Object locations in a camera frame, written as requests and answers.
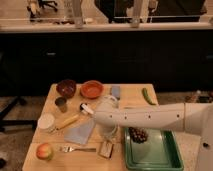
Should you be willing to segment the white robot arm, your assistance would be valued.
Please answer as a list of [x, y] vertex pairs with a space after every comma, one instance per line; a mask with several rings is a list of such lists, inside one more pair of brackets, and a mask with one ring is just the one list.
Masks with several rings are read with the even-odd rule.
[[195, 171], [213, 171], [213, 104], [175, 103], [145, 107], [117, 107], [115, 97], [105, 96], [92, 117], [103, 126], [143, 127], [199, 135]]

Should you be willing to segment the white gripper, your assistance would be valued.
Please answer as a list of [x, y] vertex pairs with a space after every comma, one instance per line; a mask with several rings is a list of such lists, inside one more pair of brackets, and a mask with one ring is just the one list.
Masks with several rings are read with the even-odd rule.
[[117, 126], [100, 126], [99, 133], [103, 137], [104, 142], [113, 144], [113, 137], [117, 133]]

